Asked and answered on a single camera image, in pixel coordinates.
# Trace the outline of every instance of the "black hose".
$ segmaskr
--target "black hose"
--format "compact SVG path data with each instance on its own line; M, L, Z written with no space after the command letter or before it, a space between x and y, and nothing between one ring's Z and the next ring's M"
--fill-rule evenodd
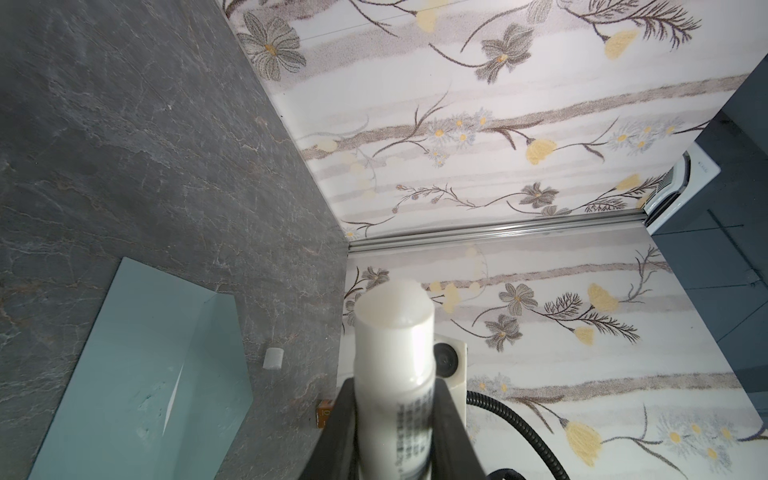
M531 447L538 453L538 456L544 460L547 464L547 468L552 472L552 475L557 480L569 480L568 474L565 473L563 465L560 465L558 458L554 456L552 450L547 447L544 440L538 436L538 433L531 428L531 426L520 415L515 413L512 409L499 402L496 399L492 399L489 396L483 395L479 392L467 391L467 405L480 407L481 409L488 410L491 413L502 417L507 421L509 425L515 427L515 430L523 435L523 438L531 444Z

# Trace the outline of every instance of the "white ventilation fan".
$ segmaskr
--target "white ventilation fan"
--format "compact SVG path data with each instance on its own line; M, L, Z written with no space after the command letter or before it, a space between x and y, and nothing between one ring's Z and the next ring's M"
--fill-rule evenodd
M664 174L656 191L643 210L648 215L645 226L653 235L684 204L694 197L720 172L720 167L695 142L683 157Z

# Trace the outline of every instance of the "metal trim strip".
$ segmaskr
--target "metal trim strip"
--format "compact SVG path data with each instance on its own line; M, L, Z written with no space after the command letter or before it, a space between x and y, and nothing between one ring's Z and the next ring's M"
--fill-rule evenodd
M516 223L496 223L481 227L466 227L453 230L433 230L394 237L366 238L349 243L349 252L370 252L400 247L435 245L438 243L465 242L492 238L518 237L533 233L566 230L581 227L595 227L616 223L644 222L643 210L622 210L575 215L573 217L543 217Z

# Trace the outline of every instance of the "gray marble wall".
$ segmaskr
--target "gray marble wall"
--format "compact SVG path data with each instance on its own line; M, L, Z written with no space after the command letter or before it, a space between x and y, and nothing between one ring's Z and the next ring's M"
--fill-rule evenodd
M216 5L6 2L0 52L0 476L29 473L131 257L237 298L255 401L217 478L294 478L346 243Z

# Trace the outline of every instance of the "dark gray wall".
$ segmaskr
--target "dark gray wall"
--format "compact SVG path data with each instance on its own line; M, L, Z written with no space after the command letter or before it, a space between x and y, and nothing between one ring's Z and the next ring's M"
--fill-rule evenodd
M744 389L768 391L768 155L723 112L696 142L722 171L654 241Z
M0 52L0 477L29 473L131 257L237 299L255 401L218 478L294 478L346 244L217 5L6 2Z
M768 154L768 57L757 64L723 106L723 112Z

